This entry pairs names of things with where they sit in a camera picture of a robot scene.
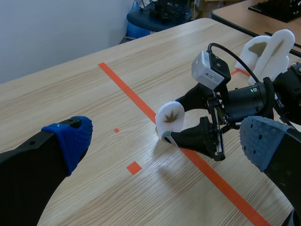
black cable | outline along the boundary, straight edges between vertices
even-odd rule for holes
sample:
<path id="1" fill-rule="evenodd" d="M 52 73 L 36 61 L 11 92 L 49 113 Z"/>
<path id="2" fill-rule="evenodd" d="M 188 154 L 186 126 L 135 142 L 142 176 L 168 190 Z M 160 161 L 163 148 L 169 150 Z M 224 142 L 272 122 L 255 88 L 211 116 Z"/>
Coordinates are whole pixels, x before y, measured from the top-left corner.
<path id="1" fill-rule="evenodd" d="M 238 62 L 240 62 L 240 64 L 247 70 L 247 72 L 249 72 L 249 74 L 252 76 L 252 78 L 255 80 L 255 82 L 260 82 L 258 80 L 258 78 L 256 77 L 256 75 L 251 71 L 251 69 L 242 61 L 242 59 L 240 59 L 237 55 L 235 55 L 235 53 L 233 53 L 232 51 L 230 51 L 229 49 L 227 49 L 226 47 L 217 44 L 217 43 L 210 43 L 208 45 L 208 53 L 212 53 L 212 46 L 220 48 L 222 50 L 224 50 L 226 53 L 230 54 L 232 57 L 234 57 Z"/>

table surface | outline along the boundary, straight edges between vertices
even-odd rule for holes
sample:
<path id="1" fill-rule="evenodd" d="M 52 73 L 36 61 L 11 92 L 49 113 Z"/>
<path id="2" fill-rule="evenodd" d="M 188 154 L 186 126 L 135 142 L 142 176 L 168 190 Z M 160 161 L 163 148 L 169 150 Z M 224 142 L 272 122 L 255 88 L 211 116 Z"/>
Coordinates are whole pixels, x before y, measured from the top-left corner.
<path id="1" fill-rule="evenodd" d="M 158 140 L 154 124 L 97 65 L 108 64 L 157 111 L 195 86 L 191 63 L 209 42 L 239 54 L 250 39 L 199 19 L 1 84 L 0 152 L 71 116 L 93 121 L 88 153 L 55 191 L 39 225 L 252 225 L 180 150 Z M 214 52 L 233 69 L 231 57 Z M 246 86 L 247 79 L 233 76 L 228 88 Z M 184 127 L 205 114 L 186 113 Z M 226 160 L 206 162 L 270 224 L 281 225 L 292 210 L 288 200 L 245 157 L 238 131 L 226 133 L 224 143 Z M 126 167 L 134 161 L 142 170 L 131 175 Z"/>
<path id="2" fill-rule="evenodd" d="M 264 35 L 265 32 L 273 34 L 279 30 L 288 29 L 294 33 L 296 43 L 301 45 L 301 17 L 289 23 L 284 23 L 248 9 L 249 6 L 256 5 L 259 2 L 263 2 L 263 0 L 242 1 L 216 9 L 214 14 L 258 35 Z M 301 48 L 294 47 L 293 49 L 301 52 Z"/>

blue rubber fingertip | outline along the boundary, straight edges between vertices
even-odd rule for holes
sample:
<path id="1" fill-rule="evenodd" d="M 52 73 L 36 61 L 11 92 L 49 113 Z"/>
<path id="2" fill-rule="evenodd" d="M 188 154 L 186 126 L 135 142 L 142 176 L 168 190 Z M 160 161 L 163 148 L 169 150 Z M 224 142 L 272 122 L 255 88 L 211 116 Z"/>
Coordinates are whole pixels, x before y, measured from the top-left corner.
<path id="1" fill-rule="evenodd" d="M 291 128 L 278 121 L 250 116 L 241 122 L 240 143 L 247 158 L 261 171 L 268 167 L 286 131 Z"/>
<path id="2" fill-rule="evenodd" d="M 48 131 L 56 134 L 63 153 L 68 176 L 77 167 L 80 157 L 90 146 L 92 139 L 92 121 L 85 116 L 74 116 L 73 119 L 81 119 L 79 128 L 69 125 L 54 123 L 45 126 L 41 131 Z"/>

white foam piece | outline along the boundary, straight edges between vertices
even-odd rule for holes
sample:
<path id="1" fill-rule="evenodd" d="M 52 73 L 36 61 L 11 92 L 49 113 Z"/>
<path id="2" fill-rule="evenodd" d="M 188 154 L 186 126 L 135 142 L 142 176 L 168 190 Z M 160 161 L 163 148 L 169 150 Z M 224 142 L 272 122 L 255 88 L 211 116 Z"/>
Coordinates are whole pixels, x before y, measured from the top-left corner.
<path id="1" fill-rule="evenodd" d="M 258 59 L 258 55 L 256 53 L 253 53 L 249 50 L 250 47 L 252 47 L 253 45 L 257 44 L 257 43 L 261 43 L 261 42 L 266 42 L 268 43 L 270 40 L 270 36 L 266 36 L 266 35 L 261 35 L 261 36 L 257 36 L 251 40 L 249 40 L 241 54 L 239 55 L 239 58 L 242 59 L 242 61 L 253 71 L 255 68 L 255 64 L 256 61 Z M 236 62 L 235 64 L 235 68 L 237 69 L 241 69 L 241 70 L 246 70 L 239 62 Z"/>
<path id="2" fill-rule="evenodd" d="M 274 50 L 278 45 L 283 41 L 283 44 L 280 46 L 278 51 L 272 56 Z M 289 51 L 292 49 L 295 43 L 294 34 L 287 29 L 280 30 L 275 32 L 266 46 L 260 60 L 257 62 L 253 72 L 259 79 L 262 81 L 265 77 L 274 78 L 280 71 L 285 70 L 284 66 L 286 65 L 286 57 Z M 250 84 L 255 84 L 255 81 L 252 77 L 249 79 Z"/>
<path id="3" fill-rule="evenodd" d="M 173 122 L 166 122 L 173 116 Z M 156 124 L 159 137 L 166 131 L 181 132 L 184 123 L 185 111 L 182 104 L 177 101 L 170 101 L 160 107 L 156 115 Z"/>

orange tape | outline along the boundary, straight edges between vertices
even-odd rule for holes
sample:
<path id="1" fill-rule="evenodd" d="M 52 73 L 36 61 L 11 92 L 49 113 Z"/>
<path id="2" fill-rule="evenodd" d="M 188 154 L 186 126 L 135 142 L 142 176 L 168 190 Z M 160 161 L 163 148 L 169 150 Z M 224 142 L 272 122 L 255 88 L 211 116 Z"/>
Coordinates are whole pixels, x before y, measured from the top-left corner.
<path id="1" fill-rule="evenodd" d="M 128 95 L 128 97 L 155 123 L 154 111 L 146 105 L 141 98 L 133 92 L 127 84 L 121 80 L 114 71 L 105 63 L 100 63 L 99 67 Z M 193 164 L 199 168 L 203 174 L 255 225 L 270 226 L 270 224 L 247 203 L 206 161 L 204 161 L 195 151 L 181 149 Z"/>
<path id="2" fill-rule="evenodd" d="M 238 73 L 238 72 L 241 72 L 242 74 L 245 74 L 246 76 L 249 76 L 249 77 L 250 77 L 250 74 L 249 74 L 249 73 L 247 73 L 247 72 L 245 72 L 245 71 L 243 71 L 243 70 L 241 70 L 241 69 L 236 69 L 236 70 L 232 71 L 232 72 L 231 72 L 231 75 L 235 75 L 235 74 Z"/>
<path id="3" fill-rule="evenodd" d="M 128 171 L 130 171 L 130 173 L 132 175 L 138 173 L 142 168 L 141 166 L 138 165 L 138 163 L 133 162 L 131 163 L 129 166 L 127 166 Z"/>

